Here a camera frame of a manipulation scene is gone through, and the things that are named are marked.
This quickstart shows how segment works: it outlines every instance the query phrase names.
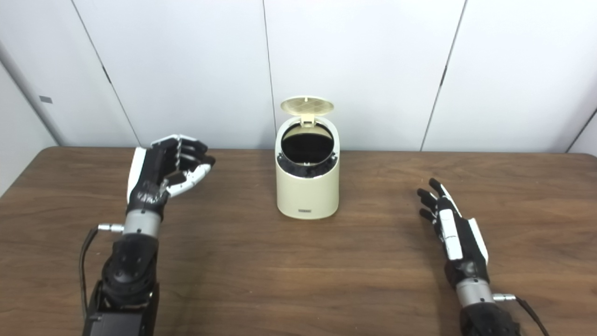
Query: table surface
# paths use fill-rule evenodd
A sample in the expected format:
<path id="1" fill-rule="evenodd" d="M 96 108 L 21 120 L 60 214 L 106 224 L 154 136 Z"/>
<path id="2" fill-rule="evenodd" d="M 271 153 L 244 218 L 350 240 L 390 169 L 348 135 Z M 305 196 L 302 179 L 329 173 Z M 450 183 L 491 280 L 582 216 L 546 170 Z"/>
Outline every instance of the table surface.
<path id="1" fill-rule="evenodd" d="M 527 299 L 552 335 L 597 331 L 595 157 L 343 152 L 338 212 L 300 221 L 276 208 L 273 151 L 210 153 L 212 172 L 165 211 L 156 336 L 460 335 L 441 245 L 418 216 L 430 177 L 477 218 L 494 292 Z M 123 221 L 132 155 L 46 149 L 0 198 L 1 335 L 81 334 L 79 249 L 91 227 Z M 91 246 L 88 286 L 115 238 Z"/>

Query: white finger segment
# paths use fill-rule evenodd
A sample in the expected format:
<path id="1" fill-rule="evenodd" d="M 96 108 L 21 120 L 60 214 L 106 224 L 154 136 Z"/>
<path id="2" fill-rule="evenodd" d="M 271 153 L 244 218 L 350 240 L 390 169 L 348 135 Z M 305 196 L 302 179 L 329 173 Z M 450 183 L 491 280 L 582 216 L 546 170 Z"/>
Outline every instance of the white finger segment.
<path id="1" fill-rule="evenodd" d="M 444 237 L 444 245 L 446 247 L 448 259 L 462 259 L 462 247 L 460 246 L 460 239 L 458 237 L 458 230 L 456 230 L 456 222 L 452 210 L 445 209 L 440 211 L 439 219 L 442 225 L 442 235 Z"/>
<path id="2" fill-rule="evenodd" d="M 479 225 L 477 224 L 477 220 L 475 218 L 471 218 L 468 220 L 470 230 L 473 232 L 473 236 L 477 241 L 477 246 L 479 246 L 479 250 L 485 258 L 485 265 L 489 262 L 489 253 L 487 252 L 487 247 L 485 246 L 485 242 L 483 241 L 483 236 L 481 235 L 481 231 L 479 230 Z"/>
<path id="3" fill-rule="evenodd" d="M 442 191 L 444 192 L 444 197 L 449 199 L 450 202 L 452 202 L 452 205 L 454 206 L 454 210 L 456 210 L 456 212 L 458 213 L 458 216 L 462 217 L 462 214 L 460 213 L 460 210 L 458 210 L 458 207 L 456 206 L 456 203 L 454 203 L 454 199 L 452 198 L 452 196 L 450 196 L 450 193 L 446 190 L 446 188 L 444 188 L 443 184 L 439 184 L 439 186 L 442 188 Z"/>
<path id="4" fill-rule="evenodd" d="M 143 168 L 143 162 L 145 161 L 145 152 L 147 150 L 143 147 L 135 148 L 135 154 L 133 155 L 133 162 L 131 163 L 131 170 L 128 172 L 128 185 L 127 185 L 127 204 L 131 198 L 133 188 L 139 182 L 139 176 L 141 175 L 141 169 Z"/>
<path id="5" fill-rule="evenodd" d="M 187 171 L 184 172 L 184 176 L 186 177 L 186 181 L 171 185 L 166 190 L 170 193 L 170 197 L 178 196 L 185 191 L 193 188 L 199 181 L 203 180 L 205 175 L 209 173 L 211 170 L 211 166 L 207 163 L 199 165 L 194 172 Z"/>

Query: trash can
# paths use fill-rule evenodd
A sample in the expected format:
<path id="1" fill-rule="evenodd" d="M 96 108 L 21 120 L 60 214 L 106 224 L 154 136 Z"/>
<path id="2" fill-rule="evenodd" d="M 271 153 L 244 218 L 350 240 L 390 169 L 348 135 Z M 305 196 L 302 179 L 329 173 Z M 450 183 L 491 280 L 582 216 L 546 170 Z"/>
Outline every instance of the trash can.
<path id="1" fill-rule="evenodd" d="M 278 209 L 289 217 L 319 219 L 338 209 L 340 139 L 334 124 L 322 117 L 334 105 L 312 96 L 292 97 L 282 110 L 287 120 L 276 137 Z"/>

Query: wire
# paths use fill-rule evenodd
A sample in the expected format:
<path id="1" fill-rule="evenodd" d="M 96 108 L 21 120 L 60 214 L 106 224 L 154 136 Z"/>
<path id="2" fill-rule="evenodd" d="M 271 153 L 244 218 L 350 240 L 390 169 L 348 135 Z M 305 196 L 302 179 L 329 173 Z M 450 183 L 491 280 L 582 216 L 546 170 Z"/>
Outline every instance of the wire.
<path id="1" fill-rule="evenodd" d="M 83 321 L 87 320 L 87 286 L 85 284 L 85 254 L 89 249 L 89 245 L 97 234 L 97 227 L 89 230 L 87 238 L 81 246 L 81 253 L 79 254 L 79 282 L 81 285 L 81 308 L 83 309 Z"/>
<path id="2" fill-rule="evenodd" d="M 543 323 L 541 323 L 541 320 L 539 319 L 537 314 L 535 314 L 535 311 L 531 308 L 531 306 L 525 300 L 523 300 L 519 297 L 516 297 L 516 302 L 518 302 L 518 304 L 520 304 L 521 307 L 527 311 L 527 313 L 531 316 L 533 321 L 535 321 L 535 323 L 539 326 L 539 329 L 541 329 L 541 332 L 543 333 L 543 335 L 549 336 L 547 329 L 545 329 L 545 327 L 543 326 Z"/>

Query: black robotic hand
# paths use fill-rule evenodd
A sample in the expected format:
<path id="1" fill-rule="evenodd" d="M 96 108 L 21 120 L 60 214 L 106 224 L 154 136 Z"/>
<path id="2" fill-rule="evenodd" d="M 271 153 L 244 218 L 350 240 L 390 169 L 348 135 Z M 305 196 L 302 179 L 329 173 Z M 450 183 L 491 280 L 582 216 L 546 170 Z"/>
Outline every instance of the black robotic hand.
<path id="1" fill-rule="evenodd" d="M 79 257 L 84 336 L 151 336 L 159 303 L 158 233 L 164 207 L 197 184 L 216 162 L 207 146 L 184 135 L 137 147 L 128 177 L 124 225 L 100 224 L 90 231 Z M 85 252 L 98 230 L 122 233 L 114 242 L 87 305 Z"/>
<path id="2" fill-rule="evenodd" d="M 201 181 L 216 159 L 206 155 L 207 146 L 184 135 L 171 135 L 137 147 L 128 176 L 128 207 L 154 211 L 163 217 L 169 197 L 175 197 Z"/>
<path id="3" fill-rule="evenodd" d="M 417 190 L 421 202 L 429 208 L 419 213 L 433 224 L 444 246 L 448 259 L 445 274 L 462 305 L 462 335 L 520 336 L 518 323 L 497 306 L 489 287 L 487 248 L 476 220 L 462 217 L 448 191 L 436 179 L 430 179 L 429 185 L 438 196 L 424 189 Z"/>
<path id="4" fill-rule="evenodd" d="M 445 271 L 450 285 L 455 288 L 458 282 L 471 277 L 489 283 L 489 256 L 477 221 L 462 217 L 448 191 L 436 179 L 430 179 L 429 185 L 438 196 L 424 189 L 417 190 L 421 202 L 430 209 L 421 209 L 419 213 L 433 224 L 444 245 L 448 258 Z"/>

